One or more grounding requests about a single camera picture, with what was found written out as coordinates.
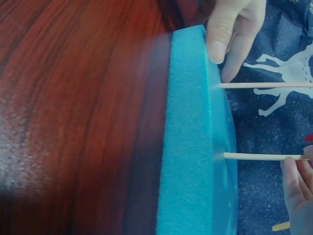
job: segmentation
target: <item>finger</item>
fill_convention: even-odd
[[[223,82],[230,82],[237,75],[251,50],[254,39],[255,35],[240,35],[237,33],[222,71]]]
[[[221,1],[216,3],[207,24],[208,53],[213,63],[221,64],[224,61],[239,12],[240,9],[234,4],[221,3]]]
[[[285,159],[282,163],[282,171],[285,204],[290,215],[294,209],[305,202],[305,198],[300,188],[295,160]]]
[[[301,176],[301,180],[306,186],[306,189],[304,189],[305,192],[304,190],[302,191],[304,198],[308,201],[313,197],[313,169],[308,161],[297,161],[296,165]]]

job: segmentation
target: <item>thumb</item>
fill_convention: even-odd
[[[213,63],[224,61],[226,49],[233,34],[236,18],[240,7],[227,2],[217,1],[207,23],[207,46]]]
[[[313,145],[309,145],[303,149],[304,156],[309,159],[313,160]]]

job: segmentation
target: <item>foam block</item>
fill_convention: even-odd
[[[235,131],[202,25],[174,32],[157,235],[236,235]]]

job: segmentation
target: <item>fingernail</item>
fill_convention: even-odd
[[[213,42],[209,46],[210,59],[215,64],[221,64],[224,61],[227,46],[222,42]]]

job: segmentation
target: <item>red object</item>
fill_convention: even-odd
[[[313,141],[313,134],[306,136],[304,141]]]

